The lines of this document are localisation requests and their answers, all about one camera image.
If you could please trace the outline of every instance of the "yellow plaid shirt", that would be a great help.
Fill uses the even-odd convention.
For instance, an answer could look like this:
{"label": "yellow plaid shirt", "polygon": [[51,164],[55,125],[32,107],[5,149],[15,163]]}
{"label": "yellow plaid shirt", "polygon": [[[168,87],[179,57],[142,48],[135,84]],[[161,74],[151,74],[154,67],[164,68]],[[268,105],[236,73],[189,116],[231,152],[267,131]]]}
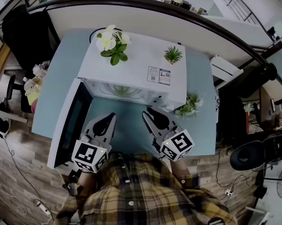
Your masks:
{"label": "yellow plaid shirt", "polygon": [[55,225],[77,224],[74,217],[85,225],[237,224],[223,203],[200,188],[198,175],[176,178],[149,154],[112,153],[96,180],[96,192],[89,197],[80,196],[76,183],[65,184],[70,196]]}

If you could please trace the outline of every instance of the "power strip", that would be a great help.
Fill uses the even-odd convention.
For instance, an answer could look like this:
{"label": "power strip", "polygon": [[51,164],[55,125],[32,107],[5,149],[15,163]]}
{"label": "power strip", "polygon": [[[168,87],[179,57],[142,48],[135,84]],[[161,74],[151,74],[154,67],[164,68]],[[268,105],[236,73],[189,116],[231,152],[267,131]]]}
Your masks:
{"label": "power strip", "polygon": [[232,196],[232,194],[233,194],[233,192],[231,192],[231,190],[230,189],[227,189],[226,191],[225,191],[225,195],[227,195],[227,196]]}
{"label": "power strip", "polygon": [[46,215],[50,215],[50,211],[40,202],[38,201],[37,207],[39,207]]}

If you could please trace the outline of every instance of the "open microwave door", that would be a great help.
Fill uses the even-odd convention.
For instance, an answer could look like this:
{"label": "open microwave door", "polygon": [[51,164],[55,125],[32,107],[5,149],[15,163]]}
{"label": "open microwave door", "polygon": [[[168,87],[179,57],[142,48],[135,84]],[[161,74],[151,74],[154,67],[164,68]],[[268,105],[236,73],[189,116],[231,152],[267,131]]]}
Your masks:
{"label": "open microwave door", "polygon": [[53,169],[71,159],[75,141],[80,139],[91,101],[92,96],[84,83],[75,78],[56,124],[47,160],[48,167]]}

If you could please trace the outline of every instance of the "wooden floor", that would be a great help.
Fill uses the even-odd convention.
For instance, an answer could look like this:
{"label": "wooden floor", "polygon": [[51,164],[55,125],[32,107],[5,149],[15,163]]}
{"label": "wooden floor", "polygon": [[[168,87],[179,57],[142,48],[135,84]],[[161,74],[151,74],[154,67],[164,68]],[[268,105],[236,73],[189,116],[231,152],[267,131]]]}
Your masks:
{"label": "wooden floor", "polygon": [[[0,99],[4,97],[5,85],[0,87]],[[20,93],[14,91],[10,102],[11,110],[15,113],[20,111]],[[7,143],[11,150],[15,151],[15,161],[24,176],[32,183],[41,195],[42,201],[52,210],[53,218],[67,196],[66,190],[62,188],[62,180],[59,173],[67,173],[67,168],[59,171],[47,168],[46,162],[50,149],[51,140],[30,132],[32,116],[29,123],[12,122],[11,130],[7,135]],[[246,220],[250,214],[245,206],[253,206],[255,197],[253,192],[256,172],[237,172],[230,166],[227,150],[221,150],[218,180],[221,185],[233,182],[234,178],[243,174],[235,182],[235,191],[226,202],[231,212],[237,217],[239,224],[247,224]],[[224,198],[224,191],[229,187],[219,187],[216,183],[216,170],[218,155],[188,157],[186,162],[191,173],[200,173],[202,187],[211,190],[220,199]],[[7,150],[5,141],[0,138],[0,189],[8,194],[17,196],[26,206],[27,215],[20,215],[17,206],[21,206],[17,199],[11,198],[0,192],[0,217],[10,225],[31,225],[46,223],[49,219],[39,208],[33,205],[33,200],[38,198],[36,192],[23,179],[15,168],[11,156]]]}

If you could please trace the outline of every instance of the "white microwave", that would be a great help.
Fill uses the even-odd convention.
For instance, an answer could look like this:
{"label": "white microwave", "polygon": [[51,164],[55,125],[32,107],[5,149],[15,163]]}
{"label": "white microwave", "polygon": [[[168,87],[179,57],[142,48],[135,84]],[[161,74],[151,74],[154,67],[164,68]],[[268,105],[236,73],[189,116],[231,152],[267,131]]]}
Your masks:
{"label": "white microwave", "polygon": [[[125,50],[128,61],[112,66],[110,58],[100,55],[95,34],[60,112],[48,167],[55,168],[71,160],[75,141],[80,139],[88,122],[85,120],[95,97],[155,106],[167,112],[186,103],[185,47],[139,34],[129,36],[132,43]],[[183,57],[172,65],[163,55],[168,47],[174,46]]]}

